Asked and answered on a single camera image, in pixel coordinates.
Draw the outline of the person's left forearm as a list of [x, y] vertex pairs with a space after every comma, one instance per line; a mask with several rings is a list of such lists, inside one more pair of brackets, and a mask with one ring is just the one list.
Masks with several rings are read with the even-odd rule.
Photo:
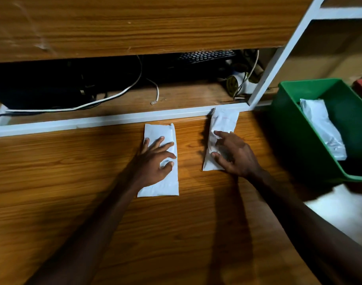
[[24, 283], [24, 285], [89, 285], [140, 181], [117, 184], [93, 214]]

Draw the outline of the person's right hand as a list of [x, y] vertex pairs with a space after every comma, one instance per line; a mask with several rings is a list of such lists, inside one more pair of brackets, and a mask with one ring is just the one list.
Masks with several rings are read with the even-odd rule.
[[232, 162], [231, 174], [250, 180], [252, 177], [258, 177], [263, 172], [263, 168], [258, 163], [252, 149], [239, 136], [232, 132], [226, 133], [222, 131], [214, 131], [214, 134], [220, 137], [216, 145], [223, 145], [231, 155], [228, 160]]

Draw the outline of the person's left hand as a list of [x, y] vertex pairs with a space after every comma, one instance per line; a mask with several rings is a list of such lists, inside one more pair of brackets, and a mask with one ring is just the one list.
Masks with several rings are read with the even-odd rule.
[[[157, 141], [164, 141], [161, 136]], [[129, 188], [139, 192], [144, 187], [148, 187], [164, 180], [160, 176], [160, 163], [166, 159], [176, 159], [175, 155], [157, 155], [155, 154], [155, 142], [150, 145], [150, 151], [147, 154], [141, 154], [141, 151], [134, 159], [133, 168], [130, 170], [128, 184]]]

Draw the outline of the green plastic bin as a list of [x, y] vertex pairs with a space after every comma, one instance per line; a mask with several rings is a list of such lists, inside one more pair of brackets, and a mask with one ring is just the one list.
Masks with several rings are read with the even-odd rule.
[[[324, 100], [344, 141], [347, 159], [337, 161], [299, 105]], [[269, 109], [281, 151], [305, 182], [362, 182], [362, 99], [339, 78], [283, 81]]]

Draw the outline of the white tape roll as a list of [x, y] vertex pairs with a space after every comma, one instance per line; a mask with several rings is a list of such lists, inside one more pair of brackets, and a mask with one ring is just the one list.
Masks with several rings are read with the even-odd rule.
[[227, 76], [226, 90], [229, 96], [239, 97], [240, 95], [251, 95], [257, 87], [257, 83], [251, 82], [247, 72], [233, 71]]

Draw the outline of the white metal shelf frame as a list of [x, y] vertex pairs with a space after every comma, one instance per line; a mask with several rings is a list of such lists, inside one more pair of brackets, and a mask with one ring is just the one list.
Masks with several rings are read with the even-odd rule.
[[[288, 43], [278, 48], [271, 58], [248, 102], [226, 104], [224, 107], [240, 112], [253, 110], [312, 20], [362, 19], [361, 6], [339, 7], [337, 4], [334, 5], [334, 3], [331, 3], [326, 7], [322, 5], [324, 2], [325, 0], [313, 0]], [[0, 137], [206, 116], [211, 113], [215, 107], [216, 105], [212, 105], [17, 125], [1, 125]]]

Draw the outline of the person's right forearm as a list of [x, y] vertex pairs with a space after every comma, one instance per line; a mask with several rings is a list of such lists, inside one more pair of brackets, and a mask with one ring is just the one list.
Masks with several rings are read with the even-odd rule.
[[362, 246], [263, 170], [244, 177], [257, 189], [298, 254], [322, 285], [362, 285]]

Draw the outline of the brown cardboard box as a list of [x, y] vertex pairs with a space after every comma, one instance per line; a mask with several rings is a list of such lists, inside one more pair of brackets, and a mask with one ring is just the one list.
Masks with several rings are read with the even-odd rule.
[[270, 84], [281, 81], [362, 77], [362, 19], [314, 20]]

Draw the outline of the black electronic device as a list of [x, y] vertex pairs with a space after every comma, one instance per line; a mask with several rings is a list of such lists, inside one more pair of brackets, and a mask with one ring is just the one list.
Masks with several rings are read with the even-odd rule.
[[107, 96], [107, 81], [96, 61], [0, 63], [0, 103], [12, 110], [78, 107]]

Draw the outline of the wooden shelf board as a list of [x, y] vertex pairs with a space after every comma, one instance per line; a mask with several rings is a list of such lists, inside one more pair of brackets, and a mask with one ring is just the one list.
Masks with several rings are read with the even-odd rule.
[[281, 47], [313, 0], [0, 0], [0, 62]]

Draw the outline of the black keyboard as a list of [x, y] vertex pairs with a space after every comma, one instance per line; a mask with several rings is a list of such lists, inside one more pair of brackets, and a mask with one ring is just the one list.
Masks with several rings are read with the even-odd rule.
[[180, 64], [188, 65], [215, 60], [229, 60], [235, 56], [236, 52], [233, 50], [196, 51], [182, 53], [175, 61]]

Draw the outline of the white plastic packet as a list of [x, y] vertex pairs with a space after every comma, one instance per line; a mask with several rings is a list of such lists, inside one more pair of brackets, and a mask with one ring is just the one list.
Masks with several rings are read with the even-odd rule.
[[217, 140], [220, 139], [214, 131], [222, 131], [226, 133], [234, 132], [236, 123], [239, 117], [239, 111], [233, 109], [223, 109], [222, 106], [217, 106], [213, 110], [209, 134], [207, 138], [207, 150], [206, 156], [203, 164], [203, 171], [214, 171], [214, 170], [224, 170], [214, 158], [212, 158], [211, 153], [219, 153], [226, 160], [231, 158], [231, 155], [226, 147], [223, 145], [216, 145]]
[[345, 144], [340, 132], [329, 118], [325, 101], [300, 99], [300, 107], [333, 157], [337, 161], [345, 161], [347, 159]]
[[[145, 124], [144, 138], [150, 140], [149, 145], [152, 145], [161, 136], [164, 141], [161, 145], [173, 142], [168, 151], [173, 153], [176, 157], [177, 142], [174, 124], [161, 125], [161, 124]], [[178, 182], [178, 159], [166, 158], [160, 163], [160, 167], [164, 167], [168, 162], [174, 162], [172, 171], [164, 178], [164, 180], [157, 182], [154, 185], [144, 187], [141, 189], [137, 197], [155, 197], [155, 196], [178, 196], [179, 195], [179, 182]]]

